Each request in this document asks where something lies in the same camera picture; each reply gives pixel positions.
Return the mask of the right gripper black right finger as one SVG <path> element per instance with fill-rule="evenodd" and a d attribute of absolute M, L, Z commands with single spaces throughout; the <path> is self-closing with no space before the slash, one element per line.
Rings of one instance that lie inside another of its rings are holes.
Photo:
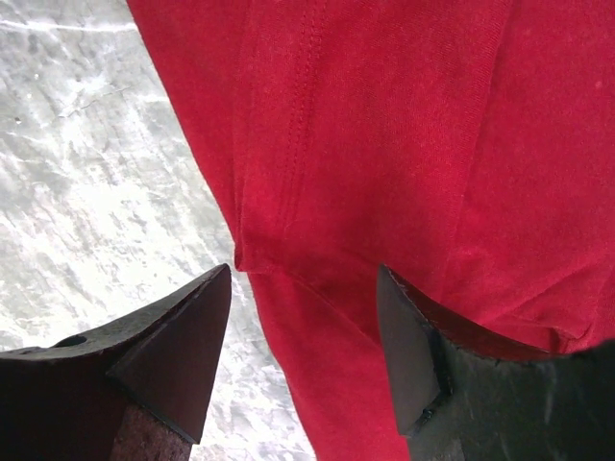
<path fill-rule="evenodd" d="M 610 460 L 614 344 L 554 354 L 453 312 L 381 267 L 394 414 L 414 460 Z"/>

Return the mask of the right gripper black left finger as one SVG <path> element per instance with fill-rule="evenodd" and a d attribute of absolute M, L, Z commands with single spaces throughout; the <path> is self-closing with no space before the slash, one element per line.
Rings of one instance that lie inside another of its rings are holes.
<path fill-rule="evenodd" d="M 56 345 L 1 355 L 5 460 L 186 460 L 204 425 L 230 312 L 219 265 Z"/>

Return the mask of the red t shirt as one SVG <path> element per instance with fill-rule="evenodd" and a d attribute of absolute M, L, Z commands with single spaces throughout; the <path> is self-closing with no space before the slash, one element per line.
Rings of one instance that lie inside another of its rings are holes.
<path fill-rule="evenodd" d="M 552 352 L 614 334 L 610 1 L 133 1 L 320 460 L 405 460 L 387 265 Z"/>

